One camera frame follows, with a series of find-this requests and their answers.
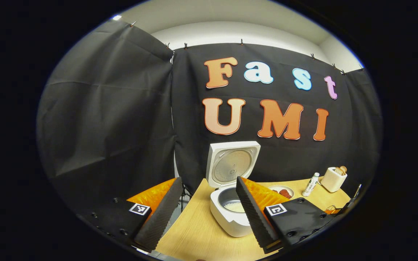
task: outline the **white bottle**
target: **white bottle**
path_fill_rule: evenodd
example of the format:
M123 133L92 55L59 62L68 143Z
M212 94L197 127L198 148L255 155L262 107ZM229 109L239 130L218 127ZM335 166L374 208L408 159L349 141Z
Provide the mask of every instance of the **white bottle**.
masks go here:
M309 196L314 189L317 181L319 180L319 173L315 172L314 176L309 180L309 183L306 186L306 189L302 192L302 196Z

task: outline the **ceiling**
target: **ceiling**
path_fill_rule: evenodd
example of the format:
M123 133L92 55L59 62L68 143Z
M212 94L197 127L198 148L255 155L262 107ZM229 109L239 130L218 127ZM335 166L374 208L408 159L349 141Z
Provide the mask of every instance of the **ceiling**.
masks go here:
M269 0L149 0L120 15L128 23L136 21L147 33L199 22L232 21L279 29L317 45L331 36L308 18Z

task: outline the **white plate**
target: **white plate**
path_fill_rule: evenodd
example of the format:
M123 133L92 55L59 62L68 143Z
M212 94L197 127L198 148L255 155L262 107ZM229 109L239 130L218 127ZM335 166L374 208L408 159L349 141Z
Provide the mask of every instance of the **white plate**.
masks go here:
M280 192L280 190L287 190L288 194L290 194L291 198L293 198L295 196L295 192L287 186L273 185L273 186L270 186L269 189L270 190L277 190L277 192Z

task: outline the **wooden table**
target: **wooden table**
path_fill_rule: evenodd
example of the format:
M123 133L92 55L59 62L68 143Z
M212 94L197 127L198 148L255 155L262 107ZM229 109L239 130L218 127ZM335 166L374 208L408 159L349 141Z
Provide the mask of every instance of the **wooden table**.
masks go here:
M295 199L302 197L307 182L309 179L259 184L266 187L288 186L295 192L292 197ZM159 241L156 251L183 261L254 261L277 253L264 254L253 233L244 237L228 235L210 211L210 194L213 191L207 180L202 180L184 211ZM331 205L342 208L350 197L343 190L330 193L321 185L316 185L307 200L325 210Z

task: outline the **black curtain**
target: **black curtain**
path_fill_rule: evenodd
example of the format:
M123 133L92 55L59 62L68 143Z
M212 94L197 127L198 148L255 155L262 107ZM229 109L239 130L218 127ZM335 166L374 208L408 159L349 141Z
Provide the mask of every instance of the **black curtain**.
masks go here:
M228 85L209 89L206 61L234 57ZM250 82L244 77L249 62L262 62L270 67L274 81L270 84ZM295 86L292 70L300 68L310 74L308 91ZM335 82L337 99L332 99L324 78ZM231 135L209 131L204 123L205 98L222 99L219 123L228 125L231 107L228 99L244 99L241 124ZM261 138L263 99L275 100L285 113L291 103L301 104L300 138L297 140ZM329 113L323 141L313 139L317 130L317 109ZM172 114L176 132L176 165L183 182L194 192L206 174L209 144L215 142L255 140L261 145L251 180L274 182L324 175L328 167L348 167L343 190L353 194L359 182L370 183L381 144L381 112L372 84L365 73L355 71L342 75L333 66L311 56L270 46L218 43L190 46L175 50L172 67Z
M171 57L148 33L110 20L53 71L37 142L46 174L76 213L174 177Z

